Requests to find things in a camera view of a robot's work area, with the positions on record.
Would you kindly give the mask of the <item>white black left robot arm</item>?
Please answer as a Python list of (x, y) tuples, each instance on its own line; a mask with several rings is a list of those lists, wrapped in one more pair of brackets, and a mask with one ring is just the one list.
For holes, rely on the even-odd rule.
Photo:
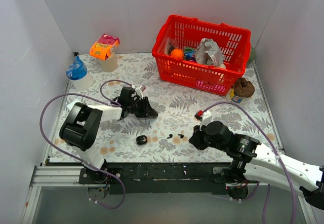
[(103, 183), (108, 172), (103, 168), (105, 160), (94, 146), (100, 123), (105, 121), (119, 121), (129, 114), (141, 118), (157, 118), (158, 112), (154, 110), (144, 96), (144, 86), (123, 87), (119, 97), (114, 102), (120, 106), (112, 105), (86, 105), (76, 102), (64, 121), (59, 137), (76, 150), (81, 161), (91, 169), (90, 177), (96, 183)]

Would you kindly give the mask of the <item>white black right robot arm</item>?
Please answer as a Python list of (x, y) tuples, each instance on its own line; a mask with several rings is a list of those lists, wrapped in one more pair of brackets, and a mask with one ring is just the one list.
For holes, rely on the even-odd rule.
[(323, 209), (323, 167), (310, 165), (286, 155), (277, 156), (259, 140), (232, 133), (219, 121), (196, 125), (189, 142), (198, 150), (216, 148), (232, 158), (217, 180), (235, 183), (259, 181), (286, 190), (295, 190), (308, 204)]

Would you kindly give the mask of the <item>black case with gold line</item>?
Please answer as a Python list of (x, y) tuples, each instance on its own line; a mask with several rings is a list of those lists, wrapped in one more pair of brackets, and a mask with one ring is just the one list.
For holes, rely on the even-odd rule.
[(136, 144), (137, 145), (144, 145), (148, 142), (146, 135), (140, 135), (136, 138)]

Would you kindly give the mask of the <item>floral patterned table mat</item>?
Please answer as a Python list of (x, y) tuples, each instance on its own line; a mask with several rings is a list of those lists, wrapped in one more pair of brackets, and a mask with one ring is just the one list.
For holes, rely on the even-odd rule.
[(253, 66), (244, 79), (255, 92), (238, 106), (227, 98), (197, 89), (163, 81), (155, 59), (148, 53), (121, 54), (115, 71), (105, 72), (89, 55), (80, 57), (93, 79), (90, 88), (77, 91), (69, 88), (62, 99), (64, 108), (58, 119), (62, 127), (77, 102), (105, 106), (112, 100), (122, 108), (120, 120), (102, 116), (94, 147), (107, 162), (230, 162), (223, 151), (215, 148), (198, 150), (189, 139), (199, 124), (195, 114), (208, 108), (212, 119), (233, 133), (259, 140), (266, 146), (277, 145), (272, 120)]

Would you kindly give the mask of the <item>beige paper cup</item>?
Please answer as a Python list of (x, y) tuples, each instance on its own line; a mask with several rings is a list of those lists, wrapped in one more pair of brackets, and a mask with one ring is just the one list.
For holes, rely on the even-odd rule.
[(113, 52), (106, 60), (99, 59), (99, 64), (104, 72), (113, 72), (117, 69), (117, 56)]

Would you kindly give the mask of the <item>white tube black cap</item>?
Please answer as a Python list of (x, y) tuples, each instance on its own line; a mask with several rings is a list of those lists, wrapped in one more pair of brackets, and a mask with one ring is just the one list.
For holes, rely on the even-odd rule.
[(71, 111), (72, 108), (74, 107), (74, 105), (75, 105), (76, 103), (79, 103), (79, 102), (81, 102), (79, 99), (75, 99), (75, 100), (73, 100), (72, 102), (70, 102), (70, 103), (66, 106), (67, 110), (68, 110), (68, 111)]

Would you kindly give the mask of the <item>orange fruit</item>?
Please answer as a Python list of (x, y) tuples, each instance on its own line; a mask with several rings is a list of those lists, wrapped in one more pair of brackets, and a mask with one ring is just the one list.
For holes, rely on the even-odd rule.
[(171, 51), (170, 55), (176, 59), (183, 59), (184, 51), (179, 48), (175, 48)]

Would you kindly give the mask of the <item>white bottle blue cap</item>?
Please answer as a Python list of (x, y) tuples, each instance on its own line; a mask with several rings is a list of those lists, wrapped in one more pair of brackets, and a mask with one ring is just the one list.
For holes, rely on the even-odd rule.
[(74, 61), (68, 67), (66, 76), (77, 91), (86, 90), (93, 84), (93, 79), (88, 72), (87, 66), (78, 55), (74, 56)]

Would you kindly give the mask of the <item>orange pink snack pack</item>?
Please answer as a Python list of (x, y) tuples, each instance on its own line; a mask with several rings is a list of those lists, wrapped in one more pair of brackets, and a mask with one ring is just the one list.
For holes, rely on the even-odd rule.
[(89, 54), (101, 60), (107, 60), (120, 45), (118, 37), (103, 34), (90, 48)]

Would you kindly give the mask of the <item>clear dark snack packet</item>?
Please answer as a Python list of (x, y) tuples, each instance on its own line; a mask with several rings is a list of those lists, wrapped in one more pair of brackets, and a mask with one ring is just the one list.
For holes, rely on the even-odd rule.
[(170, 55), (171, 52), (176, 48), (176, 42), (173, 38), (167, 38), (166, 40), (166, 47), (165, 47), (165, 54)]

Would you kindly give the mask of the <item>blue green snack packet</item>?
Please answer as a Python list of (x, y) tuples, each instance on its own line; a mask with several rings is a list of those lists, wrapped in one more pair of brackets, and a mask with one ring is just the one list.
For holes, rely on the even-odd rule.
[(184, 47), (184, 60), (196, 62), (196, 48), (193, 47)]

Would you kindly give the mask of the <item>crumpled grey white bag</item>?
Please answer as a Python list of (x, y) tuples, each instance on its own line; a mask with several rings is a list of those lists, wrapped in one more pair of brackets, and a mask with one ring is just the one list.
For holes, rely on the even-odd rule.
[(224, 55), (220, 47), (213, 39), (203, 38), (196, 48), (196, 62), (198, 64), (220, 67), (223, 64)]

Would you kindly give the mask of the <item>red plastic shopping basket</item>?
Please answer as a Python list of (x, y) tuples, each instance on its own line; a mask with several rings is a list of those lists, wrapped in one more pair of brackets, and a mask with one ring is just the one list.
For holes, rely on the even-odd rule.
[(250, 38), (247, 29), (171, 15), (152, 55), (162, 80), (224, 96), (245, 73)]

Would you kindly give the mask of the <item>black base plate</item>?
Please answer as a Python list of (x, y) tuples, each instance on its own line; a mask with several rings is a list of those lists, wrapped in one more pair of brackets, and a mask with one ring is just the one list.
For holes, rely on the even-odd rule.
[(234, 199), (249, 195), (248, 182), (229, 175), (228, 163), (108, 163), (101, 172), (81, 169), (80, 184), (103, 187), (112, 195), (211, 193)]

